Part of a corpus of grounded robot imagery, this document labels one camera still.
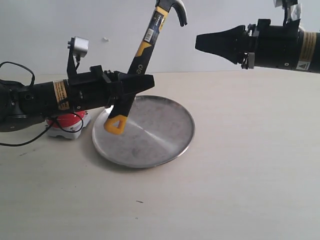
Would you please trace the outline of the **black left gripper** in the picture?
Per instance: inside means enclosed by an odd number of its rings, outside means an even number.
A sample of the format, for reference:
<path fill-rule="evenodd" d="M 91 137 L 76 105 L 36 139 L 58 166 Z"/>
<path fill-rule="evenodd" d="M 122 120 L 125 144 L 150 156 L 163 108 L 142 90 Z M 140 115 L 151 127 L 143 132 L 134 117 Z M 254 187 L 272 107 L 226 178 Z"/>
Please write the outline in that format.
<path fill-rule="evenodd" d="M 155 86 L 151 74 L 127 74 L 117 70 L 103 70 L 101 65 L 94 65 L 88 72 L 68 75 L 67 99 L 70 108 L 84 111 L 112 105 L 117 98 L 112 87 L 119 81 L 123 95 L 136 95 Z"/>

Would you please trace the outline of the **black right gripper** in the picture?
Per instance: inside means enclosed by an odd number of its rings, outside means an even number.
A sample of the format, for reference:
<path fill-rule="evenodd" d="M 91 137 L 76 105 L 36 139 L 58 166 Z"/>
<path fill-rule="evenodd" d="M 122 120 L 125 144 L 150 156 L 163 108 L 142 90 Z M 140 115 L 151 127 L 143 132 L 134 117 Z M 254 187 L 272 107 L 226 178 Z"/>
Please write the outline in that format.
<path fill-rule="evenodd" d="M 300 21 L 272 25 L 261 18 L 256 24 L 196 36 L 194 48 L 222 57 L 242 69 L 254 67 L 294 70 L 300 52 Z"/>

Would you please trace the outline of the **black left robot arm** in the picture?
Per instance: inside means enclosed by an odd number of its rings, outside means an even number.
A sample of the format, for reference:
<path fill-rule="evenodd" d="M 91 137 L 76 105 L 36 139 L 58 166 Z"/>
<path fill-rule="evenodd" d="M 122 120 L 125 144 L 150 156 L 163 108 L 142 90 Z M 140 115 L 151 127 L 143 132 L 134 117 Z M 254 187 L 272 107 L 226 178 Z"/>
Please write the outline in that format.
<path fill-rule="evenodd" d="M 46 119 L 113 105 L 155 86 L 150 74 L 108 72 L 92 66 L 67 79 L 23 85 L 0 82 L 0 131 L 19 131 Z"/>

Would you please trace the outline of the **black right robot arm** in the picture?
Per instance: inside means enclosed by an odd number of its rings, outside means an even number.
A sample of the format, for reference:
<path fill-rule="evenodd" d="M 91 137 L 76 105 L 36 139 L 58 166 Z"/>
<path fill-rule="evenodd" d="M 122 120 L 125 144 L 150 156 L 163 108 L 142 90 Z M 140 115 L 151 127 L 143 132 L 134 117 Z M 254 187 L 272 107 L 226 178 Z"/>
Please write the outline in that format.
<path fill-rule="evenodd" d="M 320 72 L 320 34 L 301 30 L 298 20 L 272 25 L 270 19 L 260 18 L 248 26 L 199 34 L 194 47 L 246 70 L 259 67 Z"/>

